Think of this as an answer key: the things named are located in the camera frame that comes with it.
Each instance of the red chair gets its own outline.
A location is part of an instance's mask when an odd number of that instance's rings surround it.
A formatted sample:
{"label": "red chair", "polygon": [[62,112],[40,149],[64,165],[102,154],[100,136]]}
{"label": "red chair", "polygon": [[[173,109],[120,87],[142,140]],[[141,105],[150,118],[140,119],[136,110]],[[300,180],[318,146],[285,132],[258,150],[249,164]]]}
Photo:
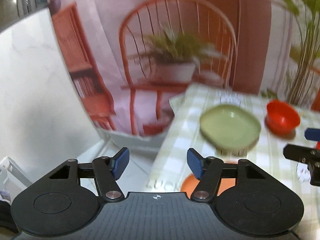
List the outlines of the red chair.
{"label": "red chair", "polygon": [[[190,82],[155,83],[152,76],[155,65],[151,60],[136,62],[134,55],[148,51],[145,37],[157,34],[161,25],[166,24],[174,31],[188,31],[204,42],[215,44],[216,50],[225,58],[212,58],[210,64],[201,64],[194,72],[193,81],[219,84],[220,87],[233,86],[230,80],[231,67],[237,58],[237,44],[234,29],[228,18],[218,8],[205,0],[148,0],[133,9],[123,20],[119,42],[124,65],[124,73],[130,89],[130,120],[132,134],[137,134],[134,118],[134,99],[137,90],[157,93],[156,117],[161,118],[160,102],[163,92],[183,92]],[[144,125],[145,134],[158,133],[164,128]]]}
{"label": "red chair", "polygon": [[52,16],[57,40],[84,108],[96,126],[115,130],[113,98],[99,74],[76,3]]}

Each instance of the green checkered tablecloth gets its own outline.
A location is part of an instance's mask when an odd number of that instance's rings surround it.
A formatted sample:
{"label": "green checkered tablecloth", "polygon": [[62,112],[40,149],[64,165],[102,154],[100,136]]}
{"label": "green checkered tablecloth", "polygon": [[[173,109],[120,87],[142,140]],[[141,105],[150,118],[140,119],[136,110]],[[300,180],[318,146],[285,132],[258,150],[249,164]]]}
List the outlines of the green checkered tablecloth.
{"label": "green checkered tablecloth", "polygon": [[199,132],[199,117],[210,107],[221,102],[230,102],[253,113],[261,122],[262,130],[257,145],[245,157],[292,189],[302,199],[304,216],[296,233],[302,240],[320,239],[320,187],[309,182],[300,182],[297,163],[286,160],[282,150],[287,143],[314,147],[315,142],[304,138],[308,127],[320,128],[320,114],[297,108],[301,124],[293,139],[280,139],[271,134],[264,125],[268,100],[252,95],[244,95],[225,90],[212,89],[201,84],[192,84],[184,96],[170,101],[175,112],[168,134],[154,162],[146,192],[180,191],[183,181],[191,171],[187,165],[186,153],[192,147],[203,157],[216,156],[224,161],[236,161],[240,157],[222,156]]}

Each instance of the white floor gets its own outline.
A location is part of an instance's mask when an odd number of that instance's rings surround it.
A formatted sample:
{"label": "white floor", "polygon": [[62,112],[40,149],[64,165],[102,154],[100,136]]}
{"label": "white floor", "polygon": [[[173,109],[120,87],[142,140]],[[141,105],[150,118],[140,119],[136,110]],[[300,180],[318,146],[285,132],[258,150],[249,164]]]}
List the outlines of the white floor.
{"label": "white floor", "polygon": [[[119,148],[113,143],[108,144],[105,151],[101,152],[100,156],[112,157],[118,152]],[[126,196],[130,191],[142,191],[148,175],[151,171],[152,164],[156,158],[154,152],[148,151],[130,151],[130,161],[122,174],[121,178],[117,181],[122,192]],[[98,195],[94,179],[81,179],[81,186],[91,190]]]}

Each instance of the red bowl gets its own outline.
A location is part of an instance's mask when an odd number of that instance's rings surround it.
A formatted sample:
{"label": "red bowl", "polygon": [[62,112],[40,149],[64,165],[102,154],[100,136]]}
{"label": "red bowl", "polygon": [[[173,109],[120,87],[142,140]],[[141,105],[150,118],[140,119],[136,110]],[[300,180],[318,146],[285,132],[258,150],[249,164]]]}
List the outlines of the red bowl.
{"label": "red bowl", "polygon": [[273,100],[267,104],[266,124],[277,135],[291,133],[300,124],[300,116],[289,104]]}

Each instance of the blue object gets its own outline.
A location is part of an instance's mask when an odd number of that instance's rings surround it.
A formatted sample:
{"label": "blue object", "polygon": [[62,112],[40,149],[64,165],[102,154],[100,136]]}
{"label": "blue object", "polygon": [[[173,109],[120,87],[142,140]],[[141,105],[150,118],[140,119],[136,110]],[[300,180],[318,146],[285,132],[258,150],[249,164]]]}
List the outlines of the blue object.
{"label": "blue object", "polygon": [[129,163],[129,159],[130,152],[126,147],[122,148],[115,156],[113,156],[113,160],[115,161],[115,163],[111,174],[115,178],[115,180],[120,179],[122,173]]}
{"label": "blue object", "polygon": [[190,148],[187,152],[187,163],[196,179],[201,179],[204,174],[203,161],[204,158],[194,149]]}
{"label": "blue object", "polygon": [[304,137],[309,141],[320,142],[320,129],[308,128],[304,132]]}

